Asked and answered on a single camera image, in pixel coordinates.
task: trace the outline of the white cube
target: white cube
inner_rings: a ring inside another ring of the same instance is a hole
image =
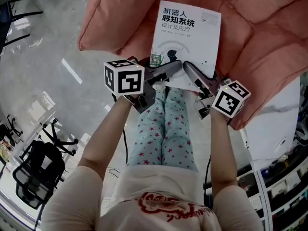
[[[114,95],[143,93],[144,67],[126,59],[104,63],[105,86]]]
[[[250,95],[251,93],[236,80],[220,87],[212,107],[233,118],[243,108]]]

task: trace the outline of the pink sofa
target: pink sofa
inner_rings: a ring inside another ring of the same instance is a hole
[[[160,0],[89,0],[78,47],[149,56]],[[252,96],[232,121],[243,128],[308,69],[308,0],[168,0],[222,14],[216,68]]]

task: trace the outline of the white table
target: white table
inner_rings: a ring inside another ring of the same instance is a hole
[[[240,130],[251,154],[254,170],[268,166],[292,148],[300,98],[300,77],[274,96]]]

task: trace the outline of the person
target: person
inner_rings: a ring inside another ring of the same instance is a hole
[[[51,197],[42,230],[260,231],[262,223],[237,185],[237,167],[223,115],[211,115],[213,210],[193,159],[184,91],[156,90],[138,121],[137,138],[109,210],[100,217],[103,179],[131,103],[120,97],[89,140],[72,175]]]

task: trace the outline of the hand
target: hand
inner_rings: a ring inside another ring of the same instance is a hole
[[[211,115],[212,120],[226,121],[224,114],[214,108],[210,109],[210,115]]]

